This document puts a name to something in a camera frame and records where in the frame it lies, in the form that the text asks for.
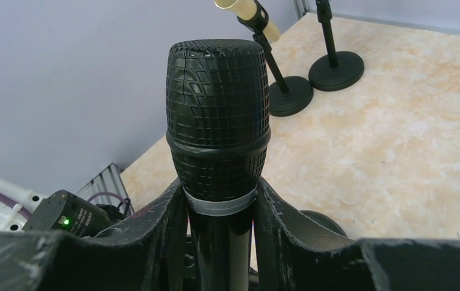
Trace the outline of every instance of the microphone head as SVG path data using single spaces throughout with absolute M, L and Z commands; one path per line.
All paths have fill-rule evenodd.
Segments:
M 242 39 L 179 42 L 167 65 L 167 133 L 185 191 L 227 201 L 255 189 L 271 137 L 262 47 Z

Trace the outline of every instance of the white wall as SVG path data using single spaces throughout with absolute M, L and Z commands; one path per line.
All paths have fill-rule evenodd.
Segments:
M 305 1 L 311 12 L 315 0 Z M 331 0 L 334 16 L 425 28 L 460 34 L 460 1 L 452 0 Z
M 291 0 L 262 0 L 281 31 Z M 0 177 L 75 192 L 166 130 L 169 47 L 251 32 L 211 0 L 0 1 Z

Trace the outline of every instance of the microphone clip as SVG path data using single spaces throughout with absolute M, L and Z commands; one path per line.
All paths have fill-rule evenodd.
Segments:
M 264 31 L 264 28 L 268 26 L 269 22 L 269 15 L 268 12 L 260 5 L 260 3 L 255 0 L 255 4 L 257 4 L 257 12 L 250 20 L 243 20 L 239 16 L 237 20 L 244 25 L 245 27 L 249 28 L 255 34 L 261 34 Z

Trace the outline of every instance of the microphone handle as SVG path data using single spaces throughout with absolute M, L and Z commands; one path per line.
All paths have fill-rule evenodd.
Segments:
M 248 291 L 254 207 L 229 216 L 201 215 L 189 206 L 197 284 L 201 291 Z

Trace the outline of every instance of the black stand pole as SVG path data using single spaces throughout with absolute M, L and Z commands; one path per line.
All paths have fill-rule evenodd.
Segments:
M 253 40 L 258 42 L 264 49 L 264 56 L 271 73 L 275 77 L 275 83 L 269 86 L 269 113 L 273 116 L 289 116 L 302 111 L 312 101 L 314 90 L 307 79 L 300 76 L 284 78 L 271 53 L 271 46 L 263 33 L 268 25 L 269 16 L 258 1 L 257 13 L 247 21 L 237 18 L 241 24 L 250 28 Z
M 338 91 L 355 84 L 364 73 L 364 61 L 356 53 L 336 52 L 332 34 L 332 10 L 328 0 L 316 0 L 317 20 L 323 27 L 327 55 L 310 68 L 309 81 L 321 91 Z

